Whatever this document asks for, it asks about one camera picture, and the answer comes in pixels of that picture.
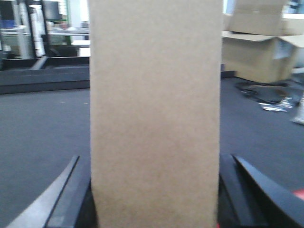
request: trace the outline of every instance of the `monitor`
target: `monitor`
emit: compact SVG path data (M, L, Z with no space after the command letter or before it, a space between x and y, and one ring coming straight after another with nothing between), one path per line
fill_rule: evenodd
M58 1L43 1L46 13L46 20L60 20Z
M15 19L12 1L0 0L0 12L2 15L2 20L14 20Z

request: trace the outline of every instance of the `gray carpet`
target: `gray carpet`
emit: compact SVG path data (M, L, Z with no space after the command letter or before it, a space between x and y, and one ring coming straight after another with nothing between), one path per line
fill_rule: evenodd
M222 80L221 152L243 156L290 190L304 188L304 126L263 111ZM89 90L0 96L0 227L26 208L74 154L90 156Z
M89 90L0 96L0 227L24 210L71 157L90 157Z
M241 155L287 189L304 188L304 125L290 121L296 108L264 111L234 87L240 81L221 81L221 153Z

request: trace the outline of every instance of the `cardboard box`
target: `cardboard box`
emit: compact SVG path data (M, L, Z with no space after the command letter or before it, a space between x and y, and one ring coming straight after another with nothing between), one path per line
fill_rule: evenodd
M262 83L287 79L304 36L273 37L223 31L222 63L237 76Z
M228 31L281 36L282 10L287 0L237 0Z
M90 0L101 227L216 227L221 23L220 0Z
M284 14L284 34L304 34L304 14Z

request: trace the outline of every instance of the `red part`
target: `red part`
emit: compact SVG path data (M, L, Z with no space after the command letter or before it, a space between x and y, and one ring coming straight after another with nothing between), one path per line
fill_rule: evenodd
M304 200L304 189L294 191L294 195L296 195L300 199Z

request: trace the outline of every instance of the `desk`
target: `desk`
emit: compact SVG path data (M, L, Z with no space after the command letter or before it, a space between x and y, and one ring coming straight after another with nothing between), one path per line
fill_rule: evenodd
M30 34L25 32L24 26L11 29L1 29L3 44L8 46L19 46L21 58L29 58ZM63 38L69 36L88 36L89 29L77 28L76 30L59 30L49 31L50 45L63 44Z
M50 36L88 36L89 29L78 28L77 30L52 30L48 33Z

